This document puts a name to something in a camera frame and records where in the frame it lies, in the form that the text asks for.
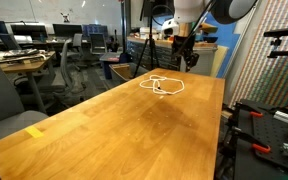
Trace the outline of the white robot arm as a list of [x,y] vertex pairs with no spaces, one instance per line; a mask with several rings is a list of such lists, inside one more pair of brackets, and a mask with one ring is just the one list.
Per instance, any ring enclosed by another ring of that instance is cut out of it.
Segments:
[[161,31],[173,36],[172,57],[181,57],[188,72],[197,65],[199,55],[193,51],[196,31],[208,14],[220,24],[232,24],[254,7],[258,0],[174,0],[174,15],[166,20]]

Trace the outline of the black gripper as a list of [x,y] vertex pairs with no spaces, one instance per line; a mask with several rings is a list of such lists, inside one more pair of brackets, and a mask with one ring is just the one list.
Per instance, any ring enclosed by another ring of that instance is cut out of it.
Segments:
[[193,52],[195,37],[182,37],[175,35],[172,43],[172,58],[183,57],[186,63],[186,71],[190,71],[199,59],[199,55]]

